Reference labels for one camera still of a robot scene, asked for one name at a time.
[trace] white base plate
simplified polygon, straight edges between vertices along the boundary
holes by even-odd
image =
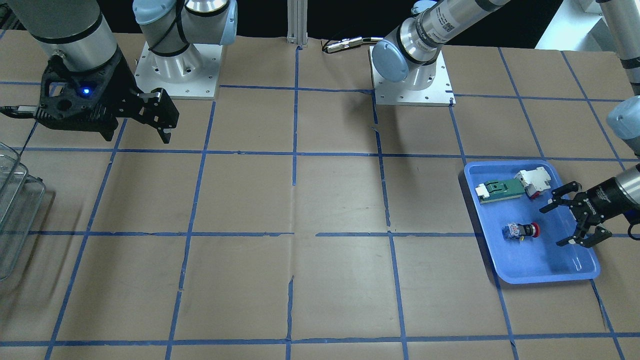
[[[164,88],[172,99],[211,100],[218,91],[218,75],[222,62],[222,45],[194,44],[202,56],[203,69],[198,76],[186,83],[163,81],[151,66],[149,45],[145,43],[136,67],[136,83],[140,90],[150,92]]]
[[[409,90],[404,88],[402,82],[393,83],[378,73],[371,59],[372,50],[373,46],[370,46],[369,61],[371,62],[371,77],[376,90],[376,104],[413,106],[449,106],[450,104],[456,104],[442,52],[440,52],[436,60],[438,70],[431,86],[424,90]]]

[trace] black background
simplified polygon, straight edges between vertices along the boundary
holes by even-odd
[[[287,35],[286,0],[237,2],[238,35]],[[111,30],[140,32],[131,10],[131,0],[98,0],[98,3]],[[562,0],[512,0],[449,43],[532,49],[561,3]],[[384,37],[409,17],[413,4],[414,0],[308,0],[308,35],[323,39]]]

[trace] blue plastic bin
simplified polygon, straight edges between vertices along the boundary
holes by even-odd
[[[551,199],[550,190],[534,200],[523,195],[519,199],[480,204],[475,191],[477,185],[489,180],[512,179],[520,170],[534,170],[540,166],[551,175],[551,189],[563,185],[553,166],[543,160],[480,161],[465,167],[469,191],[495,271],[510,284],[594,279],[600,275],[600,263],[593,249],[556,245],[556,241],[575,230],[571,211],[565,206],[547,214],[538,211]],[[524,241],[506,240],[502,228],[510,222],[536,222],[540,225],[540,236]]]

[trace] green electronic component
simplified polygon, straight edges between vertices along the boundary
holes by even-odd
[[[517,199],[524,193],[524,187],[520,180],[509,179],[505,181],[490,180],[476,187],[476,193],[481,204],[488,202]]]

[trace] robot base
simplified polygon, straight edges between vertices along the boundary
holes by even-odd
[[[433,78],[431,86],[422,90],[412,90],[402,81],[393,83],[383,78],[373,65],[371,59],[372,50],[373,46],[369,48],[369,61],[371,63],[371,77],[376,90],[376,104],[413,106],[449,106],[456,104],[442,52],[438,55],[436,61],[437,75]]]
[[[200,53],[202,68],[182,83],[169,83],[158,76],[153,67],[149,46],[145,46],[136,67],[136,83],[143,91],[164,88],[172,99],[212,100],[218,91],[222,62],[222,45],[194,44]]]

